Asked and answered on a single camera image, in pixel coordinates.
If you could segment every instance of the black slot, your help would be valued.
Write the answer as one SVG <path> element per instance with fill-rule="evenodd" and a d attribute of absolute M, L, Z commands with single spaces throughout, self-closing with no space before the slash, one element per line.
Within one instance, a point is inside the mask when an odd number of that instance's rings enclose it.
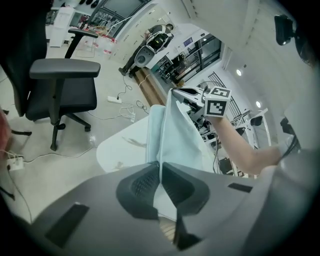
<path fill-rule="evenodd" d="M 238 183 L 231 183 L 228 187 L 231 189 L 239 190 L 246 193 L 250 193 L 252 190 L 252 186 L 246 186 Z"/>
<path fill-rule="evenodd" d="M 75 203 L 45 234 L 52 243 L 63 248 L 71 234 L 89 210 L 88 206 Z"/>

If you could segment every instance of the fiducial marker cube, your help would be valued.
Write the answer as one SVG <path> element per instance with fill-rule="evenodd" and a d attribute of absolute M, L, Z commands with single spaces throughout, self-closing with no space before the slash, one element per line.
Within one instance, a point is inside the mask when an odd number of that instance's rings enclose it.
<path fill-rule="evenodd" d="M 219 86 L 205 97 L 204 116 L 222 118 L 226 116 L 231 100 L 231 90 Z"/>

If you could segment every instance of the chair seat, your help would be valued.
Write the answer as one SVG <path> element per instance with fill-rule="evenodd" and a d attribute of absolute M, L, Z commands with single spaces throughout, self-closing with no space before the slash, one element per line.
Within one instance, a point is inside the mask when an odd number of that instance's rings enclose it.
<path fill-rule="evenodd" d="M 38 80 L 30 92 L 26 118 L 31 121 L 48 118 L 50 84 L 49 80 Z M 71 78 L 64 81 L 60 116 L 86 112 L 97 107 L 97 95 L 93 78 Z"/>

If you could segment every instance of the white table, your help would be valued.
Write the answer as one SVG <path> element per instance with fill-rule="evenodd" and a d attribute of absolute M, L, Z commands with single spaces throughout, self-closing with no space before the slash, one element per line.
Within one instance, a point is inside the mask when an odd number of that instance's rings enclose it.
<path fill-rule="evenodd" d="M 106 173 L 146 163 L 148 119 L 139 120 L 98 146 L 96 159 Z"/>

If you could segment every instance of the power strip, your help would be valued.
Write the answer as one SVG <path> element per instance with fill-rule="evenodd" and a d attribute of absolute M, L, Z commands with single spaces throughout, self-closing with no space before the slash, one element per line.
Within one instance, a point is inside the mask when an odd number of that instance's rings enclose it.
<path fill-rule="evenodd" d="M 136 119 L 136 113 L 133 113 L 133 115 L 131 116 L 131 123 L 134 123 L 135 122 L 135 119 Z"/>
<path fill-rule="evenodd" d="M 7 166 L 10 166 L 10 171 L 23 170 L 24 159 L 19 156 L 17 158 L 10 158 L 6 160 Z"/>
<path fill-rule="evenodd" d="M 122 100 L 120 98 L 117 99 L 116 97 L 111 96 L 108 96 L 108 102 L 122 104 Z"/>

